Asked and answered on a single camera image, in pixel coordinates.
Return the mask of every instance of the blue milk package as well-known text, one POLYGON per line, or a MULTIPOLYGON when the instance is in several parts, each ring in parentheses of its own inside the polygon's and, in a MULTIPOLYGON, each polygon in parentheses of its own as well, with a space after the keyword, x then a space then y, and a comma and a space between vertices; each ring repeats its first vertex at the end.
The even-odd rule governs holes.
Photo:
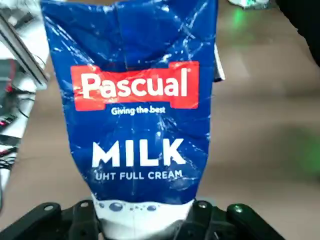
POLYGON ((209 152, 218 1, 41 9, 70 151, 107 237, 184 219, 209 152))

